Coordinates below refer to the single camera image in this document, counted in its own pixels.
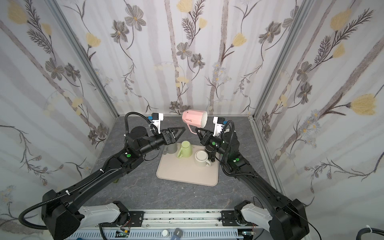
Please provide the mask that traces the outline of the pink mug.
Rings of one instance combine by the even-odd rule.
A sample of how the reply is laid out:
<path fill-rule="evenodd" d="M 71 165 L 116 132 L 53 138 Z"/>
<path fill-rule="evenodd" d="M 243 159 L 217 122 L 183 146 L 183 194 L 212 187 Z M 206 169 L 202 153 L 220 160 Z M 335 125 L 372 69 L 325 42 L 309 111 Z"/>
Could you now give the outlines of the pink mug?
<path fill-rule="evenodd" d="M 190 132 L 196 135 L 197 133 L 192 131 L 191 126 L 204 128 L 207 124 L 208 113 L 206 111 L 187 110 L 183 112 L 182 120 L 187 124 Z"/>

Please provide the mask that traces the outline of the black mug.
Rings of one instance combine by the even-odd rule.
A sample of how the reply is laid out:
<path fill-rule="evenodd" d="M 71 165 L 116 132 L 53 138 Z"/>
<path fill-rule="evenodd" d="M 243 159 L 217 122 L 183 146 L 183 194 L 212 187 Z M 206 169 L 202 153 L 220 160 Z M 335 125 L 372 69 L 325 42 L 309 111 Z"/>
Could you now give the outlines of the black mug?
<path fill-rule="evenodd" d="M 207 150 L 209 160 L 214 163 L 216 161 L 216 153 L 213 150 Z"/>

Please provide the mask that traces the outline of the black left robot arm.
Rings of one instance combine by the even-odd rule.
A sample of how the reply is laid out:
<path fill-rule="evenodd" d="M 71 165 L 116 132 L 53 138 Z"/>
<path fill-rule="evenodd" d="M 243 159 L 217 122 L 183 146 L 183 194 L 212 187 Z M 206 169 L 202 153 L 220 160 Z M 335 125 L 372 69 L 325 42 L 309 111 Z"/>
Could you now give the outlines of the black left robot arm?
<path fill-rule="evenodd" d="M 90 215 L 81 210 L 96 193 L 116 179 L 129 174 L 145 160 L 145 155 L 161 146 L 175 144 L 185 127 L 160 130 L 149 118 L 137 112 L 124 117 L 124 147 L 104 165 L 80 182 L 56 193 L 49 191 L 42 202 L 22 211 L 19 222 L 31 229 L 48 230 L 55 240 L 64 240 L 83 227 Z"/>

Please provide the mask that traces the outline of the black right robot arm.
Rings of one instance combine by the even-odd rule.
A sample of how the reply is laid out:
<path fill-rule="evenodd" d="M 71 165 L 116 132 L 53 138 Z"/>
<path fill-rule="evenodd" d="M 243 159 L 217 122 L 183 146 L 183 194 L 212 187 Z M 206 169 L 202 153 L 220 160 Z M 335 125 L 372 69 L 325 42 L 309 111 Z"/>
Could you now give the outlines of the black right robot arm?
<path fill-rule="evenodd" d="M 240 153 L 234 122 L 229 120 L 219 136 L 212 131 L 196 128 L 200 142 L 222 156 L 224 174 L 243 182 L 260 200 L 262 207 L 252 203 L 238 206 L 241 220 L 255 224 L 269 232 L 274 240 L 301 240 L 310 233 L 305 206 L 291 200 L 262 178 L 251 163 Z"/>

